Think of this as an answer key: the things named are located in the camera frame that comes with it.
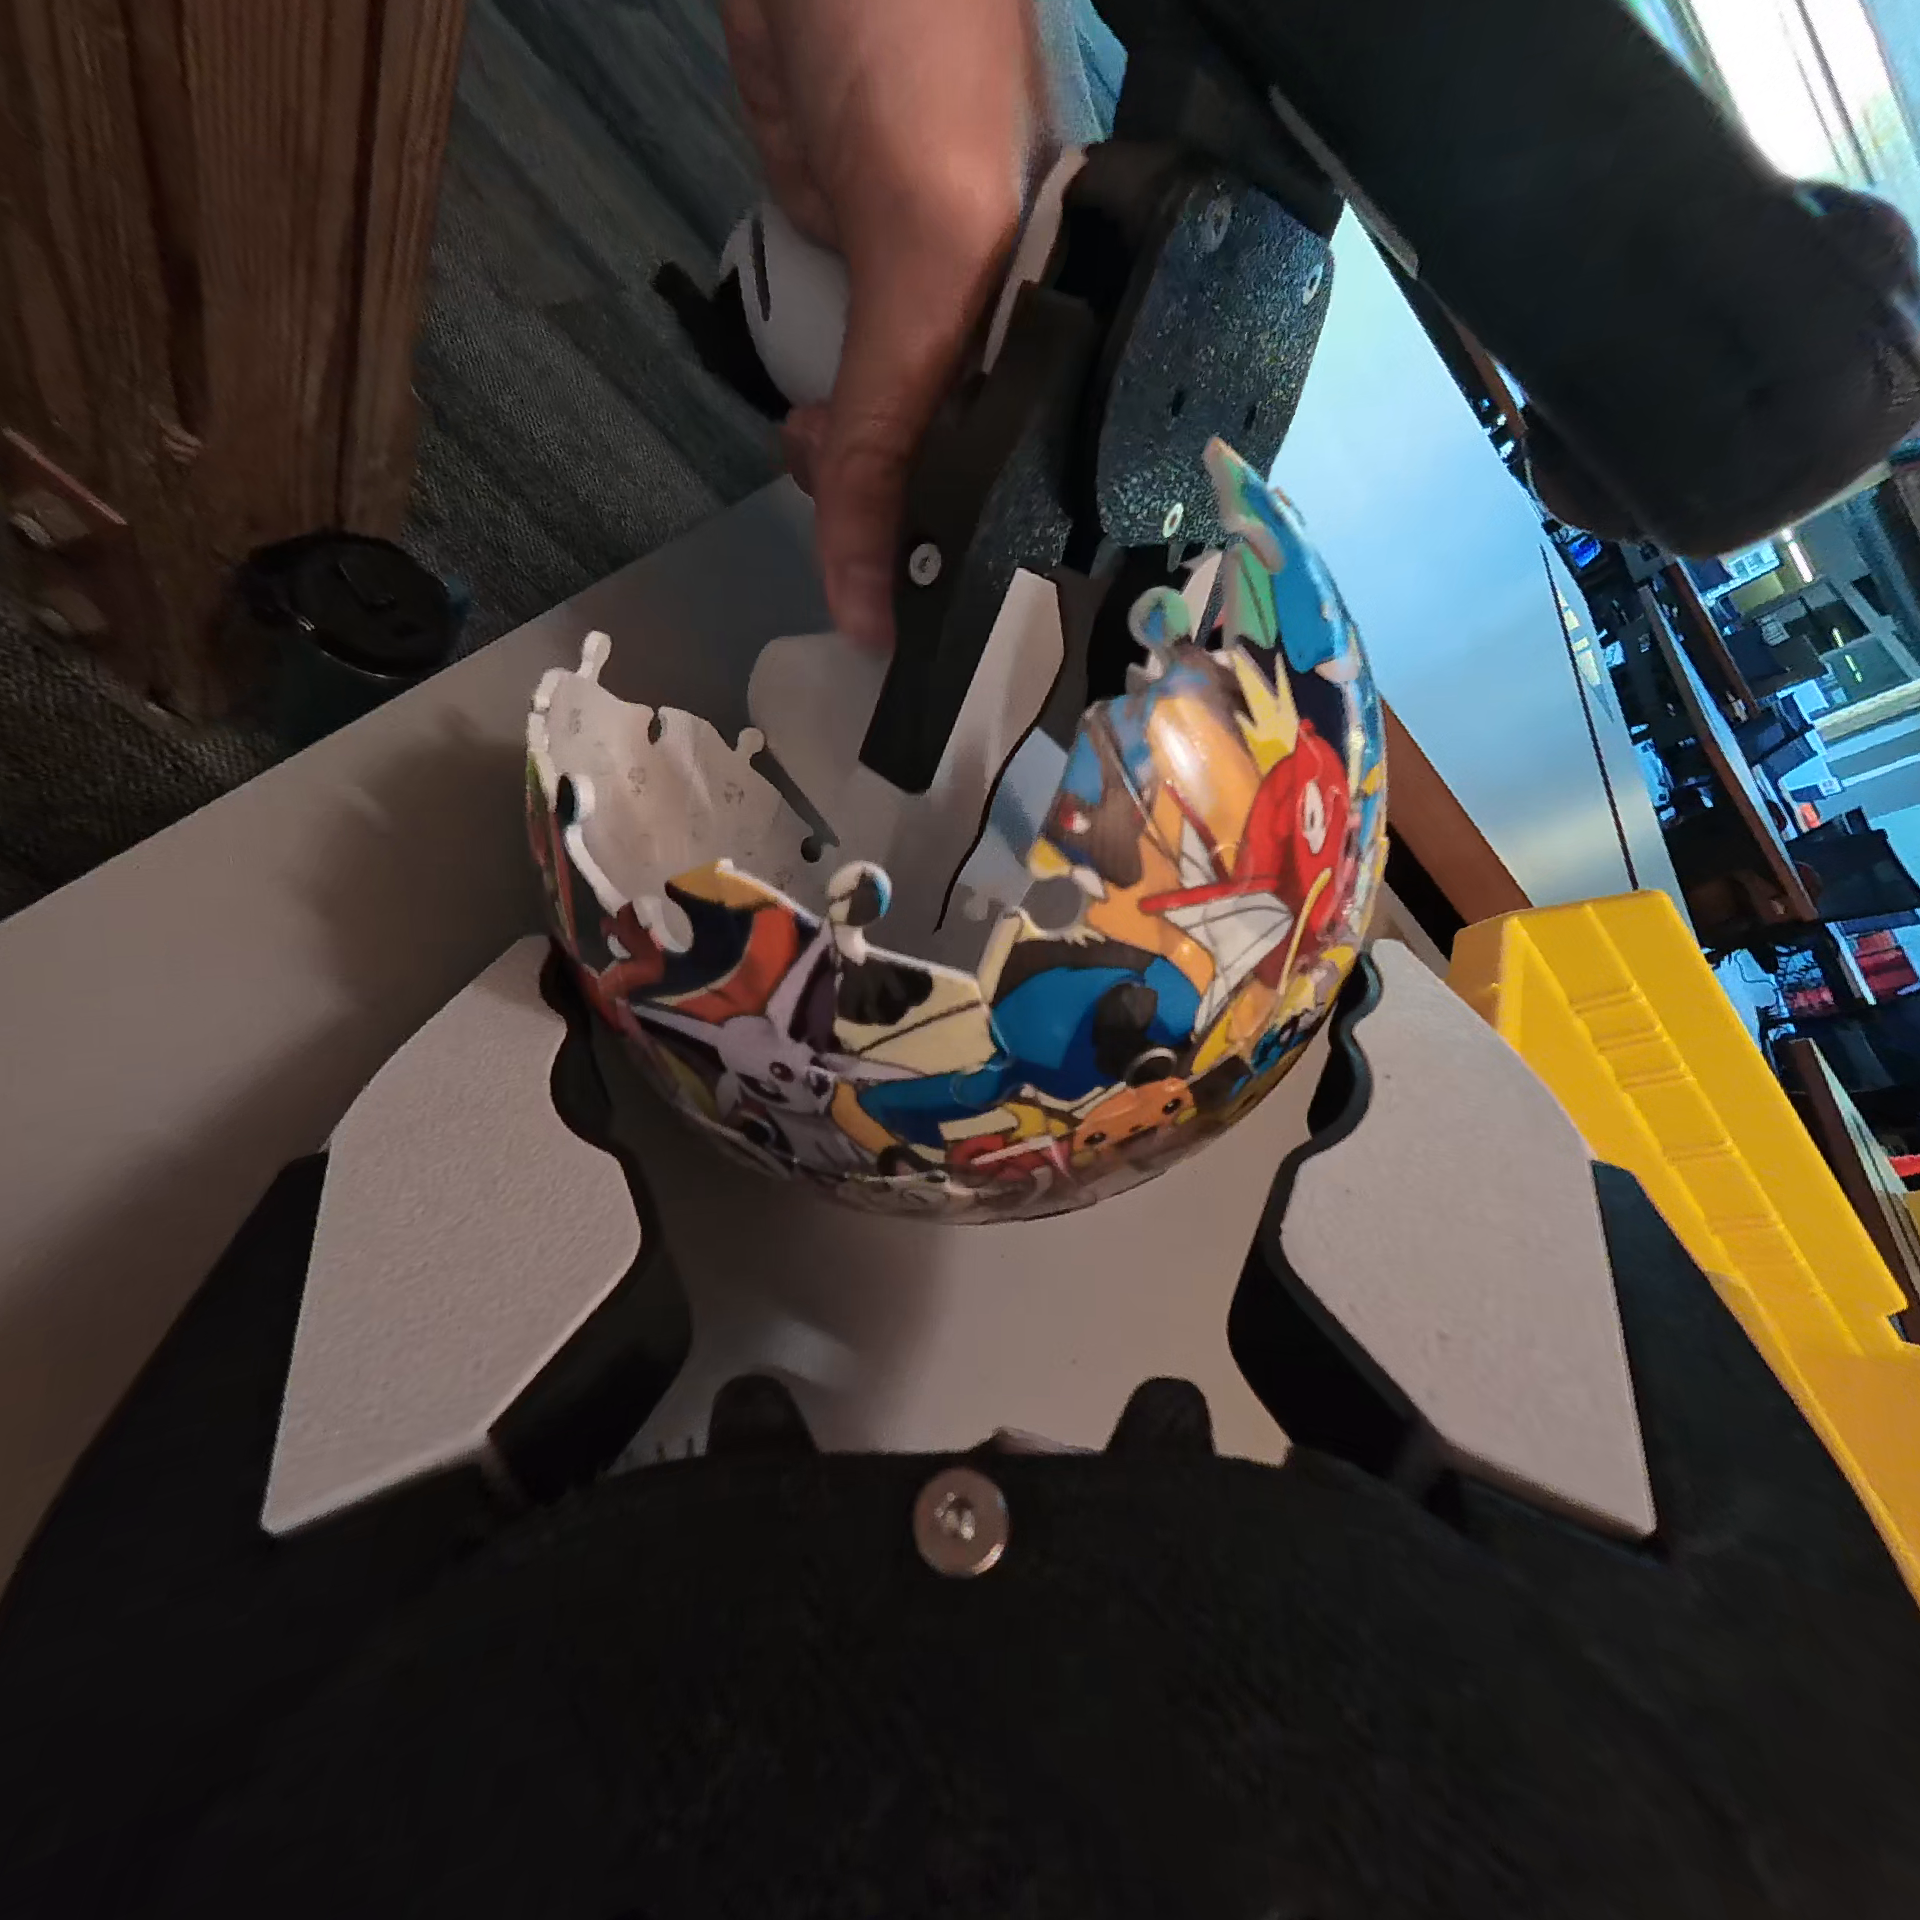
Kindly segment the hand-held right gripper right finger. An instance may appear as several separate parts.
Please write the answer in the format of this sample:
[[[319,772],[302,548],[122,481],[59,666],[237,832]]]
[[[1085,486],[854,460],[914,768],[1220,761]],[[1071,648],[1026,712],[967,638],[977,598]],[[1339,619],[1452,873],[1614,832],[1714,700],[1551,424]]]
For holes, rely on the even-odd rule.
[[[1226,1300],[1242,1385],[1291,1446],[1419,1501],[1480,1479],[1651,1546],[1595,1142],[1407,945],[1355,961],[1325,1037]]]

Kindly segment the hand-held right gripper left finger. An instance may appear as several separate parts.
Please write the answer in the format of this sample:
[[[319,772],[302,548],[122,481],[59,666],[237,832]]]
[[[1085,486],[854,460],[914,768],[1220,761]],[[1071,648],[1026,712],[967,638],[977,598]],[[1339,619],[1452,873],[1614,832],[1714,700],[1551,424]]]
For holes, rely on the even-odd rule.
[[[523,936],[329,1134],[261,1525],[302,1539],[469,1465],[551,1501],[685,1359],[694,1292],[584,1009]]]

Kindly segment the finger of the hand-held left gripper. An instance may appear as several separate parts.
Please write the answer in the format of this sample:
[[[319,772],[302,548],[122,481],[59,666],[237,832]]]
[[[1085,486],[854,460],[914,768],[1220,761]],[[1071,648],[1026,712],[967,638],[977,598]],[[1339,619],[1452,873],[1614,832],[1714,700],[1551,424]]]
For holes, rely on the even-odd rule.
[[[955,768],[967,768],[967,740],[992,721],[992,712],[1019,712],[1019,726],[1038,726],[1056,674],[1071,666],[1060,641],[1060,593],[1038,575],[1013,575],[984,657],[971,673],[967,712],[952,726],[941,768],[936,768],[936,824],[941,824],[941,853],[936,853],[936,882],[941,882],[941,931],[984,931],[992,904],[955,904],[955,865],[971,853],[971,824],[955,820]]]
[[[971,853],[955,865],[955,904],[1019,904],[1060,772],[1071,747],[1050,726],[1019,726],[1019,712],[992,712],[967,740],[955,824],[971,824]]]

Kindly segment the partly built puzzle ball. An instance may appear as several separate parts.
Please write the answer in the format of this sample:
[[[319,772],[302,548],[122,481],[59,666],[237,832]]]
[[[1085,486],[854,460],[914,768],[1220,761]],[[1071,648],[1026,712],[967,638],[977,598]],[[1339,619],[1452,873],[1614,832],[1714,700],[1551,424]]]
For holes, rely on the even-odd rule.
[[[1075,721],[1032,884],[984,931],[941,931],[932,804],[800,824],[757,726],[618,700],[611,638],[537,674],[523,824],[551,945],[694,1136],[879,1212],[1071,1212],[1291,1072],[1387,859],[1384,700],[1355,617],[1339,747],[1211,648],[1215,557],[1139,593],[1142,674]]]

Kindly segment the person's left hand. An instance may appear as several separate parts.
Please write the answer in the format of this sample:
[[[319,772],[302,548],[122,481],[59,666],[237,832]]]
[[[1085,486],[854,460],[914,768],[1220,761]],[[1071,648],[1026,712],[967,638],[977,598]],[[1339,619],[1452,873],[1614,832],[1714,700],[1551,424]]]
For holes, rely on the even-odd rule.
[[[840,638],[892,648],[914,447],[1019,244],[1050,60],[1019,0],[723,0],[736,91],[780,216],[847,256],[840,383],[780,416]]]

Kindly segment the yellow plastic bin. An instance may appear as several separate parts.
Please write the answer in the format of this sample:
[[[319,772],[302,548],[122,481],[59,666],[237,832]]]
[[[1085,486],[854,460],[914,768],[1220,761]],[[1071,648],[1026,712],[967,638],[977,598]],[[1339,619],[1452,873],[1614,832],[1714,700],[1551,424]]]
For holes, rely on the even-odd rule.
[[[1920,1589],[1920,1356],[1908,1292],[1729,1009],[1668,896],[1525,904],[1452,936],[1444,986],[1636,1171],[1837,1450]]]

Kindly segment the dark padded bar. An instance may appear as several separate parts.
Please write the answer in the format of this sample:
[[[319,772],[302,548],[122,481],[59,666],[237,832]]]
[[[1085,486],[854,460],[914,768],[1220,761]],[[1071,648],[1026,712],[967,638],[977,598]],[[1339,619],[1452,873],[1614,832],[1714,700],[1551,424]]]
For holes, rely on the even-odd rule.
[[[1525,383],[1551,515],[1718,557],[1827,508],[1912,436],[1908,216],[1789,178],[1628,4],[1194,12]]]

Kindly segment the dark travel mug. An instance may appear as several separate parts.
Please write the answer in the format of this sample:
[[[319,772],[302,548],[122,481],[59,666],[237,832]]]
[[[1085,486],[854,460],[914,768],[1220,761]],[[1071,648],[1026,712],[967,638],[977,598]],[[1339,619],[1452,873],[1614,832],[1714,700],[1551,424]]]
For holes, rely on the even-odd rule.
[[[302,530],[234,575],[234,617],[266,641],[266,733],[302,753],[464,657],[469,589],[369,530]]]

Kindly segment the dark storage shelf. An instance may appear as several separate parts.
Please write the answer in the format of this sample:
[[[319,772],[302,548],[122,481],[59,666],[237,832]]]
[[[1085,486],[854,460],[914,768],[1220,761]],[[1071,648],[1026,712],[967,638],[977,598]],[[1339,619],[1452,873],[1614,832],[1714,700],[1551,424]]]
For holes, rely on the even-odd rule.
[[[1795,1091],[1814,1048],[1912,1186],[1912,441],[1725,557],[1668,557],[1567,515],[1569,648],[1602,673],[1660,824],[1702,961]]]

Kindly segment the wooden cabinet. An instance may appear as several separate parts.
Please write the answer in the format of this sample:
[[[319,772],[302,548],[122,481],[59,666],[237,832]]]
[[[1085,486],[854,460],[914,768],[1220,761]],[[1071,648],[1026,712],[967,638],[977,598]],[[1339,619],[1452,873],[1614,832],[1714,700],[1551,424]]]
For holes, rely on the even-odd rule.
[[[164,712],[261,674],[234,575],[395,534],[464,0],[5,0],[5,589]]]

